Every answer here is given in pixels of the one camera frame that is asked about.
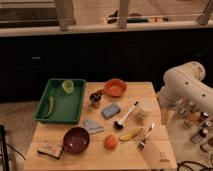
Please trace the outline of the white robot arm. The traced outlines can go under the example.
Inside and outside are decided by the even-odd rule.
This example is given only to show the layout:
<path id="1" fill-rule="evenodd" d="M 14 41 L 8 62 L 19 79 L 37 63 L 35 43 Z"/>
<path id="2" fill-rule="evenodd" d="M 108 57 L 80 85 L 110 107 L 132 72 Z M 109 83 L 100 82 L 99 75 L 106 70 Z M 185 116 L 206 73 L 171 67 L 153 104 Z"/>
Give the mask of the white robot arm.
<path id="1" fill-rule="evenodd" d="M 188 115 L 200 111 L 213 116 L 213 88 L 202 82 L 205 74 L 204 66 L 196 61 L 164 73 L 164 85 L 157 93 L 163 125 L 175 112 Z"/>

